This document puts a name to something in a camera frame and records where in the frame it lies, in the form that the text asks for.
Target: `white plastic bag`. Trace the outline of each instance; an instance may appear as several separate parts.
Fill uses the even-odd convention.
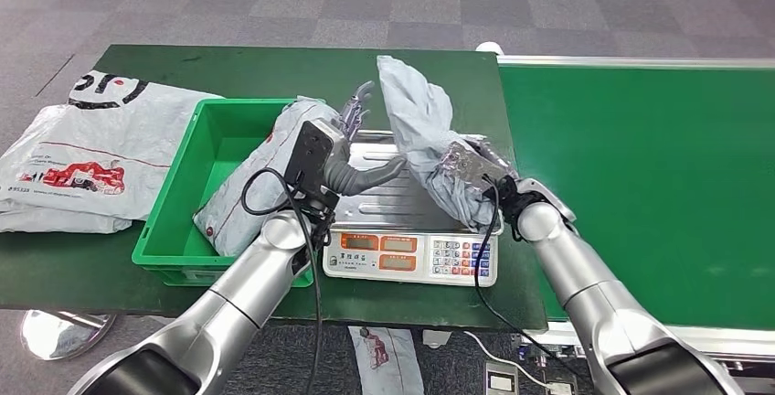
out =
[[[0,212],[0,232],[114,233],[130,226],[130,219],[35,206]]]
[[[363,395],[422,395],[414,341],[408,329],[349,326]]]
[[[0,229],[104,233],[124,229],[131,219],[147,219],[191,113],[206,98],[218,96],[98,71],[85,75],[68,105],[41,110],[0,157],[0,204],[6,212],[0,214]],[[22,206],[103,218],[90,219],[93,230],[84,226],[88,220],[70,222],[83,219],[79,215],[20,223],[40,219],[39,213],[30,215],[32,209],[18,210]]]
[[[218,253],[223,256],[241,254],[256,239],[266,219],[266,216],[250,215],[239,203],[248,178],[266,166],[284,174],[304,121],[332,121],[338,116],[339,113],[324,101],[304,97],[282,110],[270,137],[231,173],[194,216],[196,227]],[[256,179],[246,200],[253,209],[265,209],[276,205],[284,195],[280,181],[266,175]]]

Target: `gray plastic bag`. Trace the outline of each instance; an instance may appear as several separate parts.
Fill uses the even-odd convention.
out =
[[[493,218],[492,202],[479,189],[440,168],[441,158],[453,142],[473,151],[450,129],[450,97],[399,59],[378,56],[377,68],[396,147],[409,161],[411,174],[428,190],[439,208],[469,229],[481,230],[488,226]]]
[[[284,174],[304,121],[318,118],[332,121],[338,116],[324,101],[301,96],[282,109],[271,136],[239,164],[194,216],[196,227],[220,255],[240,255],[259,235],[267,218],[250,215],[239,203],[248,178],[267,166]],[[284,198],[280,182],[272,176],[262,176],[250,187],[245,199],[251,208],[265,209]]]

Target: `floor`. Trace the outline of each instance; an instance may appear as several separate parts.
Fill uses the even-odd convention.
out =
[[[111,43],[473,49],[483,41],[520,55],[775,59],[775,0],[0,0],[0,149],[41,107],[64,102]],[[18,344],[20,317],[0,312],[0,395],[64,394],[102,357],[158,327],[123,317],[89,354],[43,363]],[[226,393],[299,393],[311,333],[262,333]],[[486,343],[515,357],[508,336]],[[325,345],[319,392],[360,393],[345,329],[327,328]],[[426,393],[482,393],[483,356],[472,348],[459,334],[440,350],[418,345]],[[523,393],[542,393],[528,387]]]

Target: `plastic bag on floor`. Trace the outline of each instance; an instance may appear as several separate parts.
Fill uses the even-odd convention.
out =
[[[83,219],[62,214],[51,222],[47,214],[49,221],[19,223],[40,217],[19,205],[121,219],[92,218],[92,230],[87,221],[71,224],[79,231],[104,233],[147,219],[191,113],[206,98],[218,96],[98,71],[85,75],[69,104],[41,110],[0,157],[0,204],[16,212],[0,214],[0,228],[63,230]]]
[[[453,142],[472,151],[459,134],[450,130],[450,97],[399,59],[378,56],[377,68],[396,147],[407,157],[409,172],[451,217],[472,230],[487,226],[493,218],[490,200],[440,168],[441,158]]]
[[[408,329],[349,326],[363,395],[422,395],[414,341]]]
[[[339,113],[324,101],[304,97],[282,110],[271,135],[239,164],[194,216],[196,227],[218,253],[223,256],[241,254],[256,239],[266,219],[266,216],[250,215],[239,203],[248,178],[267,166],[284,174],[304,121],[333,121],[338,117]],[[253,209],[270,208],[284,198],[280,182],[272,175],[256,179],[246,196]]]

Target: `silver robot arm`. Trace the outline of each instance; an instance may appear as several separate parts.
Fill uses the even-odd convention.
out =
[[[572,227],[576,217],[559,198],[534,179],[519,180],[515,186],[515,191],[506,189],[504,194],[523,200],[517,208],[506,204],[507,215],[536,250],[586,350],[597,392],[743,394],[719,364],[688,346],[638,304]]]
[[[69,395],[210,395],[222,391],[250,340],[304,271],[292,210],[272,214],[259,237],[185,313],[84,375]]]
[[[220,393],[252,338],[310,265],[304,230],[313,245],[322,244],[339,194],[381,185],[405,164],[396,158],[358,171],[346,163],[348,151],[337,127],[320,119],[305,122],[284,175],[301,217],[288,209],[269,215],[259,237],[185,313],[140,344],[104,359],[68,394]]]

